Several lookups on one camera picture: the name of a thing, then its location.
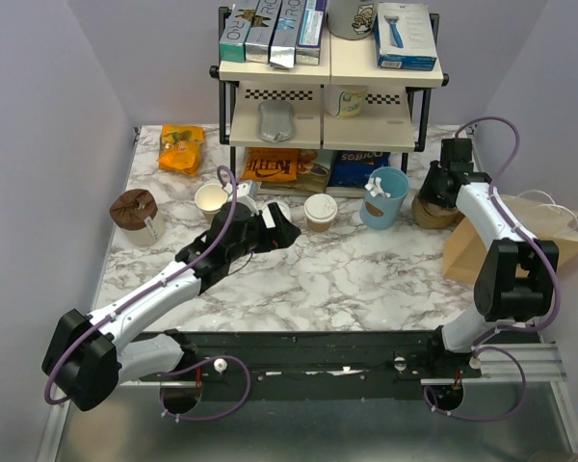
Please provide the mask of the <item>cardboard cup carrier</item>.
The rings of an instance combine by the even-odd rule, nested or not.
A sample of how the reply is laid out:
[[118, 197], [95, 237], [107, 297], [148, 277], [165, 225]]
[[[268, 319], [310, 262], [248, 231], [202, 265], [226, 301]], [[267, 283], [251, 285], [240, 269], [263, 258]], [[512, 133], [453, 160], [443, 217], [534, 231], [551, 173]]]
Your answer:
[[411, 211], [416, 224], [423, 229], [456, 227], [464, 219], [457, 208], [442, 208], [421, 198], [417, 193], [411, 202]]

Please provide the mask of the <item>brown paper coffee cup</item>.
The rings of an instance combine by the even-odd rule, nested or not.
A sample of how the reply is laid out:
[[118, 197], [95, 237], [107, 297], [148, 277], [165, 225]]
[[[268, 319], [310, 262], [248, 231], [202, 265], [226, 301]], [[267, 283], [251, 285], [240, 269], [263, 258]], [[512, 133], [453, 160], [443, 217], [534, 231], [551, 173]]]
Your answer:
[[309, 227], [309, 229], [311, 231], [313, 231], [315, 233], [327, 232], [331, 227], [332, 221], [333, 221], [333, 218], [321, 220], [321, 219], [315, 219], [311, 216], [306, 217], [307, 226]]

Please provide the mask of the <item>brown paper cups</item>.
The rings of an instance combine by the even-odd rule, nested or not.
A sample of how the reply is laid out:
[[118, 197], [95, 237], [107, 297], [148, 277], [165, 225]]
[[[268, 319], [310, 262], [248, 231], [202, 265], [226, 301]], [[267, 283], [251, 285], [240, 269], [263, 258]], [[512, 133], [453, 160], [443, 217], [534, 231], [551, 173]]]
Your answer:
[[208, 222], [220, 211], [228, 198], [220, 183], [207, 183], [195, 193], [195, 204]]

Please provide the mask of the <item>brown paper bag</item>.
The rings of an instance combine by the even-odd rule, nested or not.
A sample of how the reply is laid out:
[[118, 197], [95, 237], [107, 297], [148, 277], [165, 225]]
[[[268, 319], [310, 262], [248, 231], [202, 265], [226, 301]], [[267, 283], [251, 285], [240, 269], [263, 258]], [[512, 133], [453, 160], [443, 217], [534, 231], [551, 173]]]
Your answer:
[[[541, 240], [559, 249], [559, 266], [578, 254], [578, 211], [557, 203], [540, 190], [517, 196], [503, 195], [503, 202], [517, 219]], [[486, 258], [486, 248], [468, 219], [464, 219], [444, 244], [442, 275], [446, 279], [474, 283]]]

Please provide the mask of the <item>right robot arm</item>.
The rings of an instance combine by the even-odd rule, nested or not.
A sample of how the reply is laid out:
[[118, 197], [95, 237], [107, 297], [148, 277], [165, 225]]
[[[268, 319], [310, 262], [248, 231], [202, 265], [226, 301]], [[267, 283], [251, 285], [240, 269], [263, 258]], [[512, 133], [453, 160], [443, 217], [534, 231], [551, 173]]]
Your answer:
[[459, 365], [466, 353], [502, 331], [536, 332], [527, 323], [560, 304], [553, 279], [559, 249], [521, 224], [502, 201], [491, 177], [474, 169], [472, 141], [441, 142], [418, 197], [456, 208], [481, 238], [486, 257], [473, 289], [473, 306], [441, 328], [442, 344], [424, 353], [426, 370], [437, 377]]

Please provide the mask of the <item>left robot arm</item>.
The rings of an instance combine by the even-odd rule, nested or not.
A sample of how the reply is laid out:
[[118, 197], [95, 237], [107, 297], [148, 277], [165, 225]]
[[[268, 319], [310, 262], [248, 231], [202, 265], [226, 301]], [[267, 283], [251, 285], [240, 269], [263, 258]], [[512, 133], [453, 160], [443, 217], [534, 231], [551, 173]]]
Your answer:
[[58, 387], [80, 410], [88, 411], [116, 387], [153, 373], [187, 378], [193, 354], [171, 335], [141, 341], [139, 335], [178, 305], [194, 299], [229, 274], [248, 254], [290, 247], [301, 230], [275, 202], [261, 211], [227, 203], [210, 228], [184, 246], [159, 274], [131, 294], [84, 315], [62, 315], [41, 364], [47, 376], [44, 398], [56, 405]]

